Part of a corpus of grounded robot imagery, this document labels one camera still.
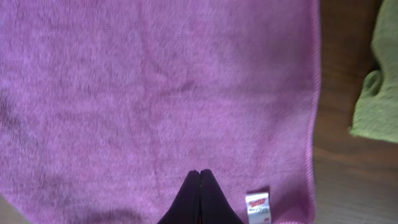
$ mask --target towel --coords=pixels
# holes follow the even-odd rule
[[[157,223],[211,169],[245,223],[314,219],[317,0],[4,0],[0,193],[32,223]]]
[[[398,142],[398,1],[383,2],[372,47],[381,69],[365,78],[351,134]]]

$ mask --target wooden table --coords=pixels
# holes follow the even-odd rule
[[[322,92],[314,136],[317,224],[398,223],[398,144],[349,135],[381,0],[322,0]]]

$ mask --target wood grain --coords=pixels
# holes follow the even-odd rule
[[[398,223],[398,144],[349,135],[381,0],[322,0],[322,92],[314,134],[317,224]]]

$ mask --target white tag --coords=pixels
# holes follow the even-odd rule
[[[246,195],[246,206],[250,224],[271,224],[268,192]]]

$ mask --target purple towel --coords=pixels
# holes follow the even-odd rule
[[[3,0],[0,193],[33,223],[156,223],[188,171],[314,219],[318,0]]]

